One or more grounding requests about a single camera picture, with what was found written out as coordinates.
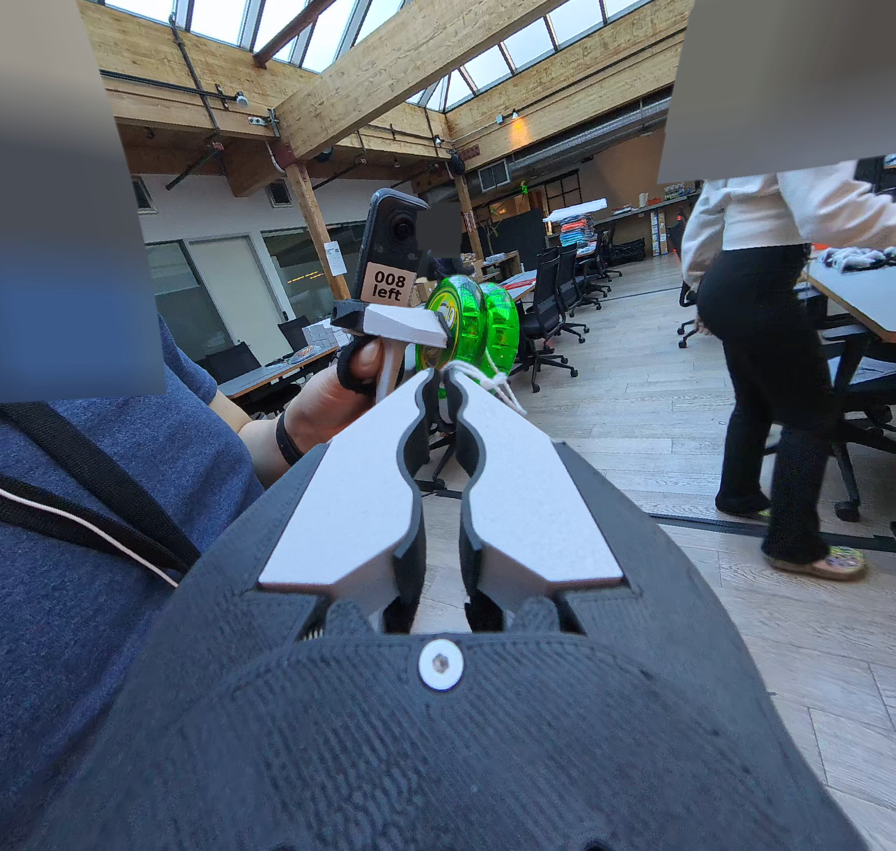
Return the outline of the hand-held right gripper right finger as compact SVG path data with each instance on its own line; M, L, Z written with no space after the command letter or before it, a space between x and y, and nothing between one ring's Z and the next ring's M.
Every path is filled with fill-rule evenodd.
M469 617L622 586L623 569L558 446L486 385L471 368L446 370L454 456L468 476L459 557Z

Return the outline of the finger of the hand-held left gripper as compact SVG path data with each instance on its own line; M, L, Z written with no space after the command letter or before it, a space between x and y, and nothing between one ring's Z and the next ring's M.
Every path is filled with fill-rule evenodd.
M382 369L375 386L375 403L381 403L398 384L398 374L408 345L443 350L449 335L441 316L425 308L367 305L363 331L379 338L383 348Z

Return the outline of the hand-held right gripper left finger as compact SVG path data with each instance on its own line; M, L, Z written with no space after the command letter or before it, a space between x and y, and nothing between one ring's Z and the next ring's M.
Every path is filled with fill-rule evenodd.
M257 584L353 601L408 633L427 573L422 493L434 370L418 373L326 447Z

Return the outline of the green yoyo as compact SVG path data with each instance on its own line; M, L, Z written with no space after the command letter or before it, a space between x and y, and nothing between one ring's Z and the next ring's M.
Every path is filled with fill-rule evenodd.
M520 343L520 319L503 287L450 275L437 283L426 309L442 317L449 339L443 350L416 347L418 371L467 364L468 376L489 390L495 387L495 376L510 374Z

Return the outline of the person's left forearm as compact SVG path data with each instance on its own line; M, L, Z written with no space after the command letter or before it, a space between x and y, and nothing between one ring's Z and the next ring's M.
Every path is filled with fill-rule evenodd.
M304 453L314 445L315 427L312 421L298 411L286 411L287 431ZM238 430L238 436L247 446L255 476L264 489L274 485L290 469L281 457L275 441L277 419L250 420Z

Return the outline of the person's left hand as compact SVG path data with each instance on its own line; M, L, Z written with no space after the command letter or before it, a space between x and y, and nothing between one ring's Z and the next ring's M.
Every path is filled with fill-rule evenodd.
M313 376L288 405L286 411L297 410L313 422L312 448L329 442L374 405L382 362L379 338L355 338L342 348L336 362Z

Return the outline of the stack of white boxes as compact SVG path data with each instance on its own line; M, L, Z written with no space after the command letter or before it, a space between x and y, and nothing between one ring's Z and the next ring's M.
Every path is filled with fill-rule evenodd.
M351 334L337 327L333 327L329 318L312 323L302 330L307 340L307 344L326 349L332 347L342 349L353 340Z

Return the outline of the black wristband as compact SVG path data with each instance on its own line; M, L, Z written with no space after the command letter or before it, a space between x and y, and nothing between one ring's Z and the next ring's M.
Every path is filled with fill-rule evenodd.
M281 411L276 420L275 441L279 453L286 463L287 467L292 467L300 461L300 459L304 455L304 452L299 449L297 443L294 442L294 440L288 433L285 416L286 411Z

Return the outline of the white top office desk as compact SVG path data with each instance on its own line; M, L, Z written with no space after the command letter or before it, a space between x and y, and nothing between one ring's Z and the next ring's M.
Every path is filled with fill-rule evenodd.
M293 353L283 362L263 366L218 385L218 391L235 400L258 389L288 381L310 366L339 352L336 344L308 345Z
M865 356L894 363L894 267L840 273L816 259L807 267L806 276L818 292L853 319L829 330L824 335L827 339L839 342L864 337L870 342ZM835 425L838 412L835 402L833 405Z

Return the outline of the row of black office chairs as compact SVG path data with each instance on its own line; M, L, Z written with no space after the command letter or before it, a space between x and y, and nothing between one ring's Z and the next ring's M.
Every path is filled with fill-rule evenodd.
M579 344L586 343L589 327L573 323L574 310L584 302L584 279L577 273L579 248L576 243L559 245L543 252L536 269L532 305L520 320L519 364L511 372L529 373L532 392L540 392L539 373L544 366L559 368L578 377L578 370L551 343L566 333Z

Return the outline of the large wooden ceiling beam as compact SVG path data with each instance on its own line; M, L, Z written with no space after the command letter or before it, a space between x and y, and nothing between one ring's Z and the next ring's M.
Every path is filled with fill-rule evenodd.
M302 161L567 0L413 0L276 109Z

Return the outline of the rust red ceiling pipe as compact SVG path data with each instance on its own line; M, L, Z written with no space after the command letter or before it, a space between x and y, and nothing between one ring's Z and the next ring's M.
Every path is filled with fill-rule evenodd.
M337 0L309 0L308 4L285 26L279 29L263 47L253 53L252 59L256 66L264 69L267 63L288 42L296 39L306 28L310 27L316 19L323 14Z

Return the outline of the wooden post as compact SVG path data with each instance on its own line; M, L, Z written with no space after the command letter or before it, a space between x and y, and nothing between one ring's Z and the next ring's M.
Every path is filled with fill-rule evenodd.
M330 243L330 234L322 216L315 191L313 190L308 168L302 161L293 161L284 167L288 184L297 201L297 206L305 220L308 233L315 246L322 272L325 275L334 300L347 300L351 297L344 274L333 274L328 260L326 244Z
M465 174L459 173L455 175L454 184L456 191L458 192L459 201L461 202L462 217L472 254L475 256L475 261L481 263L484 261L483 249L478 236L476 217L469 196Z

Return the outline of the silver ventilation duct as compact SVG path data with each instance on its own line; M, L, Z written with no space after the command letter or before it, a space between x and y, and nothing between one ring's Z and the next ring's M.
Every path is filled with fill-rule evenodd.
M595 155L612 145L651 134L666 123L671 96L657 99L638 109L612 120L576 131L562 140L546 143L525 155L514 155L506 159L507 171L512 178L524 174L536 174L551 163L574 162L587 155Z

